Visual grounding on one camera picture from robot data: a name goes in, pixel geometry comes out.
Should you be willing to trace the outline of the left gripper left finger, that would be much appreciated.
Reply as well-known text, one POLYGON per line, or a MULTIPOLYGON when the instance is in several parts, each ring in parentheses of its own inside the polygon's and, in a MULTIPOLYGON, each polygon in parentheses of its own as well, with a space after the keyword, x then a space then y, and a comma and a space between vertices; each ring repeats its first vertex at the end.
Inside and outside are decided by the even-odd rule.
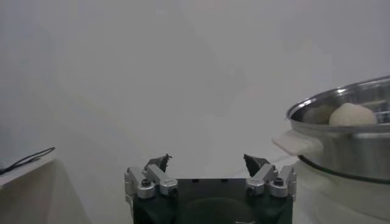
POLYGON ((148 200, 158 194, 167 198, 176 198, 179 182, 165 173, 171 158, 172 156, 166 154, 150 159, 142 169, 134 166, 128 167, 124 173, 126 199, 130 200, 137 196, 148 200))

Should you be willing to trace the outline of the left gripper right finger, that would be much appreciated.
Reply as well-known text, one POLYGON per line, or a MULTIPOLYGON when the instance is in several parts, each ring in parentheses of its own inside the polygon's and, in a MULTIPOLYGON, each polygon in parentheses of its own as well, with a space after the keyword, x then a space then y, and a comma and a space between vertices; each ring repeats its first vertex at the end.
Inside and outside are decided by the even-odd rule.
POLYGON ((292 197, 297 194, 297 172, 293 166, 283 166, 278 170, 264 158, 244 154, 250 177, 245 180, 246 194, 250 197, 263 195, 266 190, 277 198, 292 197))

